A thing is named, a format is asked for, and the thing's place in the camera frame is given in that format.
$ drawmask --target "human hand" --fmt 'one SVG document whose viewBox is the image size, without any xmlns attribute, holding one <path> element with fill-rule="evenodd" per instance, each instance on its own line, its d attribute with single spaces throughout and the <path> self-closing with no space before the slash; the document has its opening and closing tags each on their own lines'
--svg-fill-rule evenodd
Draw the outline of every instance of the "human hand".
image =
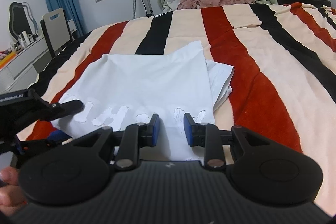
<svg viewBox="0 0 336 224">
<path fill-rule="evenodd" d="M 24 205 L 25 197 L 18 186 L 19 170 L 7 167 L 0 171 L 0 179 L 6 182 L 0 188 L 0 211 L 10 216 Z"/>
</svg>

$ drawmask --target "bed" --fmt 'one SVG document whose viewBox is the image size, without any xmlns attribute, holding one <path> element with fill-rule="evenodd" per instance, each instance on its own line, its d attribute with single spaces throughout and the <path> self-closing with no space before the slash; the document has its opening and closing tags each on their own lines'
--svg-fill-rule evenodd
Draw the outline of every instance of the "bed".
<svg viewBox="0 0 336 224">
<path fill-rule="evenodd" d="M 116 23 L 74 41 L 32 88 L 54 103 L 103 54 L 169 54 L 200 40 L 206 59 L 235 67 L 233 92 L 215 112 L 217 126 L 243 125 L 312 157 L 324 173 L 315 202 L 334 215 L 335 15 L 335 10 L 301 3 L 239 4 Z M 40 139 L 54 130 L 37 121 L 18 136 Z"/>
</svg>

